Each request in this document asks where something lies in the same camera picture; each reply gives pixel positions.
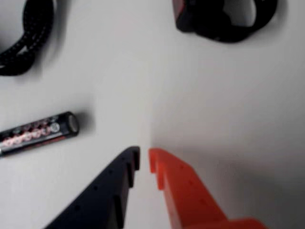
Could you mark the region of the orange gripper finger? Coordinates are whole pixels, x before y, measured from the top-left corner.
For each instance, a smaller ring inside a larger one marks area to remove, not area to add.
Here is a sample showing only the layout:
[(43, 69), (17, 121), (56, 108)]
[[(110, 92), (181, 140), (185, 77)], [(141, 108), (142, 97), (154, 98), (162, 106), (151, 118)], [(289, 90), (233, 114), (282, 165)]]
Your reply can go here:
[(150, 170), (162, 190), (173, 229), (264, 229), (256, 219), (228, 219), (195, 170), (160, 149), (149, 149)]

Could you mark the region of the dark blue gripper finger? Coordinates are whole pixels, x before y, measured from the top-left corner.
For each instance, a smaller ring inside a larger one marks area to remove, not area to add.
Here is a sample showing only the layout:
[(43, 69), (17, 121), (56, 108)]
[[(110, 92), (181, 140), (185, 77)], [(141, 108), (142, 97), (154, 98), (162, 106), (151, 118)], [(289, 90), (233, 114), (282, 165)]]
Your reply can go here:
[(47, 228), (122, 229), (129, 189), (139, 168), (140, 148), (125, 149)]

